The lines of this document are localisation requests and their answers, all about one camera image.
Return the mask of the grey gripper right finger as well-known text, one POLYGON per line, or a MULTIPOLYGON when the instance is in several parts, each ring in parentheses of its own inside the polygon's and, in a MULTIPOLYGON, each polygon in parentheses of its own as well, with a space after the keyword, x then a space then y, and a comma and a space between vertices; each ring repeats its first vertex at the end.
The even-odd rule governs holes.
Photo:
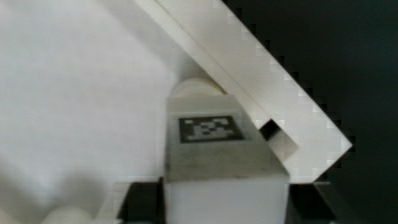
POLYGON ((338 224, 339 196, 329 182, 290 185, 284 224, 338 224))

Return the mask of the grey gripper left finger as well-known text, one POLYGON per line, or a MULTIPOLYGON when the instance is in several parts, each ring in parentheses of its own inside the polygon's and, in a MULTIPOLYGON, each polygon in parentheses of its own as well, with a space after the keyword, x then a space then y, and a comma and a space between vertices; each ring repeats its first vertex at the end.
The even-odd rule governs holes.
POLYGON ((119 224, 167 224, 164 179, 130 184, 117 220, 119 224))

